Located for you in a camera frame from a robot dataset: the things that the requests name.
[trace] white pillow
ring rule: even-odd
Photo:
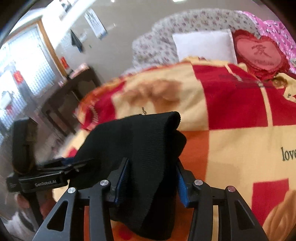
[[[230,29],[173,34],[179,61],[189,56],[237,64]]]

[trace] red and yellow blanket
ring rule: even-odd
[[[85,130],[136,114],[178,111],[187,144],[183,166],[210,186],[233,185],[269,240],[285,240],[296,223],[296,80],[261,82],[244,64],[188,58],[124,76],[90,92],[76,115]],[[78,149],[88,131],[69,144]],[[192,210],[176,206],[171,240],[186,241]],[[213,240],[217,239],[214,212]],[[115,240],[144,240],[114,223]]]

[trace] blue gripper pad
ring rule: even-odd
[[[114,200],[114,203],[116,205],[121,204],[126,199],[126,192],[128,188],[128,177],[130,174],[130,166],[131,166],[130,160],[128,159],[124,165],[124,168],[121,172],[118,183],[116,185],[115,200]]]
[[[184,181],[184,178],[181,175],[181,171],[179,170],[179,168],[177,167],[177,175],[178,175],[178,194],[181,200],[181,203],[183,203],[184,207],[188,207],[189,205],[189,200],[188,200],[188,196],[187,196],[187,187],[186,187],[186,183]]]
[[[74,157],[63,158],[62,161],[61,161],[61,163],[64,166],[73,165],[75,163],[75,159],[74,159]]]

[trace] heart-shaped pillow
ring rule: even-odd
[[[233,34],[233,41],[238,62],[245,63],[259,79],[272,79],[279,72],[289,71],[286,56],[270,37],[257,39],[248,31],[237,30]]]

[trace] black fabric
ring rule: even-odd
[[[72,46],[76,46],[79,50],[80,53],[83,51],[83,46],[82,43],[80,42],[79,38],[73,33],[71,30],[71,41],[72,41]]]
[[[186,138],[178,112],[135,115],[98,125],[78,150],[77,161],[94,158],[70,186],[88,188],[106,179],[122,159],[131,160],[127,200],[111,219],[154,240],[170,238],[175,218],[176,162]]]

